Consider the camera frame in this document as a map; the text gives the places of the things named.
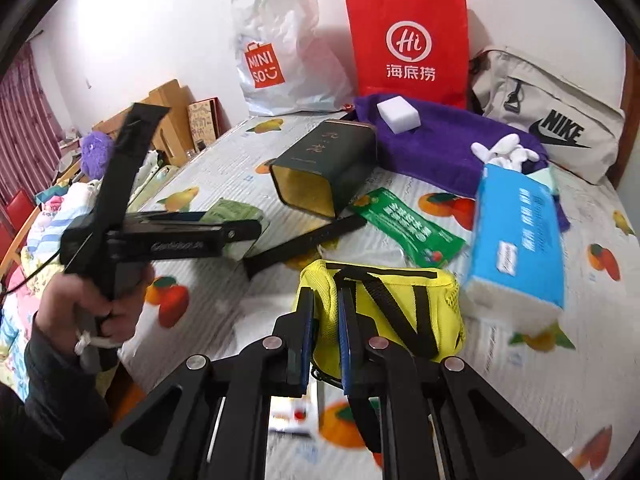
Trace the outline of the left hand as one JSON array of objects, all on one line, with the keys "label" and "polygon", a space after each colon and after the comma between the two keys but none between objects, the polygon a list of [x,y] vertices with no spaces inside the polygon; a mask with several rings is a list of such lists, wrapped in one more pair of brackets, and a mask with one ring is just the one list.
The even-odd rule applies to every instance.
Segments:
[{"label": "left hand", "polygon": [[78,341],[79,314],[105,318],[101,330],[114,344],[131,339],[142,313],[146,289],[154,281],[154,268],[147,264],[136,286],[124,296],[107,300],[88,278],[56,274],[44,290],[39,310],[32,321],[32,334],[63,356],[71,356]]}]

